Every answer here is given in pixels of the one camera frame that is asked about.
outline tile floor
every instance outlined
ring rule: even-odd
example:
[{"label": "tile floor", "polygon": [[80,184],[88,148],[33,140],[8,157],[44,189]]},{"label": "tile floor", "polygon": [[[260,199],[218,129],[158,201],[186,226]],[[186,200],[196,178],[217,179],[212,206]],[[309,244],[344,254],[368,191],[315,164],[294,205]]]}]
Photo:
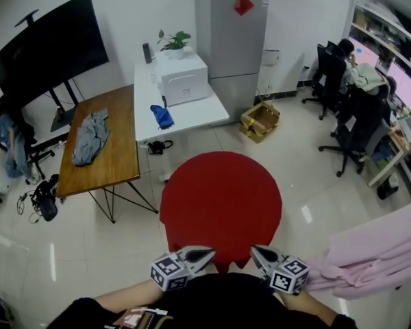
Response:
[{"label": "tile floor", "polygon": [[[335,144],[329,137],[332,115],[318,120],[319,107],[298,98],[274,101],[282,113],[275,133],[259,145],[238,132],[237,125],[191,131],[174,136],[169,150],[174,167],[198,154],[226,150],[257,160],[277,181],[284,200],[283,217],[272,244],[284,252],[309,258],[324,251],[329,236],[390,213],[411,202],[405,184],[390,199],[378,200],[353,165],[341,178],[340,156],[317,150]],[[184,140],[188,149],[180,145]],[[62,150],[42,165],[47,175],[60,168]],[[159,182],[162,161],[140,150],[139,190],[157,207],[164,186]],[[74,299],[96,296],[147,279],[149,263],[167,249],[158,216],[116,199],[117,223],[112,225],[89,194],[66,199],[50,223],[29,222],[26,201],[22,216],[16,201],[29,190],[16,182],[0,205],[0,294],[12,306],[22,328],[42,328]],[[116,188],[132,196],[128,186]],[[102,192],[96,193],[105,205]],[[253,263],[244,271],[257,274]],[[338,300],[329,293],[316,296],[338,312],[356,319],[359,328],[407,328],[411,313],[411,284],[361,300]]]}]

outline white flower pot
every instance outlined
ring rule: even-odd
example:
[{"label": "white flower pot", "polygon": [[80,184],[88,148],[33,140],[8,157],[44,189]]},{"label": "white flower pot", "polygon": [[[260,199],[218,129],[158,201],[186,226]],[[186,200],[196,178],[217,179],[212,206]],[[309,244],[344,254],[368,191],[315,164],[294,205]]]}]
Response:
[{"label": "white flower pot", "polygon": [[171,50],[172,60],[182,60],[184,58],[184,49]]}]

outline potted plant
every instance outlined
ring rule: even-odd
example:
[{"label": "potted plant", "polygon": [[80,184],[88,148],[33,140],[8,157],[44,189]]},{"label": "potted plant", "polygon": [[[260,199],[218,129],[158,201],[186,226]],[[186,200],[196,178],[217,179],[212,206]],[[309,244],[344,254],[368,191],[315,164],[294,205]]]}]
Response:
[{"label": "potted plant", "polygon": [[169,39],[166,39],[164,37],[164,32],[161,29],[160,33],[158,34],[158,38],[160,38],[160,40],[157,42],[157,44],[160,44],[162,40],[165,40],[167,44],[162,48],[161,51],[170,50],[172,59],[181,60],[184,57],[184,47],[187,45],[186,40],[191,38],[190,34],[180,31],[176,33],[176,35],[169,37]]}]

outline white table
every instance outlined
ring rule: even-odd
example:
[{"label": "white table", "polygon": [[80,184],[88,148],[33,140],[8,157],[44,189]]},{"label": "white table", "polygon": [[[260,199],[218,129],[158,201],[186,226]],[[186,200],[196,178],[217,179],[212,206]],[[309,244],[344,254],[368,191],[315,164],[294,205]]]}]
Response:
[{"label": "white table", "polygon": [[[184,132],[229,119],[223,104],[209,86],[208,97],[168,107],[174,124],[168,129],[161,130],[151,111],[151,105],[164,107],[154,66],[155,61],[151,64],[141,62],[135,65],[134,116],[136,140],[139,145],[156,139],[164,141],[164,137],[168,134]],[[163,157],[165,174],[160,179],[168,180],[172,171],[167,154],[163,154]]]}]

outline pink cloth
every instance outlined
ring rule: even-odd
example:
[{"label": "pink cloth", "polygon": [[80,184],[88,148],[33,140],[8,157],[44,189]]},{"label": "pink cloth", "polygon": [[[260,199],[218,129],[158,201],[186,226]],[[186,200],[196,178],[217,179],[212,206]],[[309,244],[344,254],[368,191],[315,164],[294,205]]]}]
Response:
[{"label": "pink cloth", "polygon": [[306,290],[333,290],[346,300],[411,281],[411,204],[332,236],[329,251],[308,264]]}]

